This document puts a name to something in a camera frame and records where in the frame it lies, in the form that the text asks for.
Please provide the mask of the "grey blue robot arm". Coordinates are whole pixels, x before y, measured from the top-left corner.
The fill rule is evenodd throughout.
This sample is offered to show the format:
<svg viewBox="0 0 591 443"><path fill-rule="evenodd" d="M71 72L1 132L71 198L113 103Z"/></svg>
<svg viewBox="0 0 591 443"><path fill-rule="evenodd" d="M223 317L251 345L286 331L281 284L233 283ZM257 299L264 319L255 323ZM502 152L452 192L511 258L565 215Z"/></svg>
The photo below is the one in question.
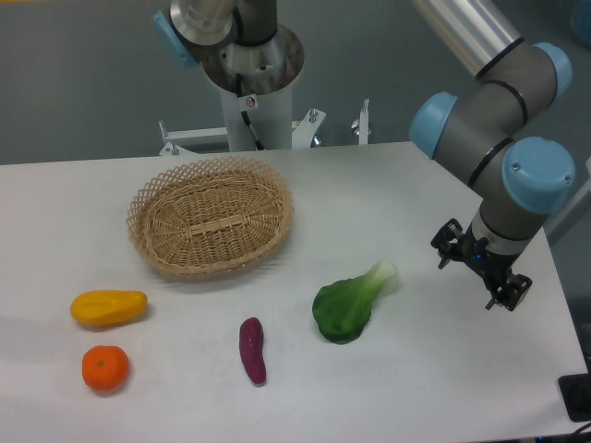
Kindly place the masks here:
<svg viewBox="0 0 591 443"><path fill-rule="evenodd" d="M482 199L467 228L448 221L431 244L442 263L476 273L493 304L514 310L531 281L513 263L575 176L563 146L515 134L568 89L572 65L554 45L527 43L490 1L418 1L416 9L480 84L464 102L433 95L409 128L419 149ZM304 50L278 22L275 2L173 1L152 21L176 62L202 65L219 91L230 150L311 145L321 117L311 111L292 123Z"/></svg>

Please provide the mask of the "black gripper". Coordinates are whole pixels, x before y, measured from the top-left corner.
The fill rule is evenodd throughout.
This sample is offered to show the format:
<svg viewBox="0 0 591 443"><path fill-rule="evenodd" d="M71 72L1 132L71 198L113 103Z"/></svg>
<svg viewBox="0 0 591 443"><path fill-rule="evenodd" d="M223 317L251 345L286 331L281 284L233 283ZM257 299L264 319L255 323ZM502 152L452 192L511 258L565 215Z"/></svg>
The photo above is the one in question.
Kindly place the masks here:
<svg viewBox="0 0 591 443"><path fill-rule="evenodd" d="M476 239L471 228L464 232L456 219L444 223L430 245L438 252L438 269L444 269L451 261L462 262L483 280L491 294L487 310L501 305L512 312L532 286L529 277L513 274L514 256L489 251L486 237Z"/></svg>

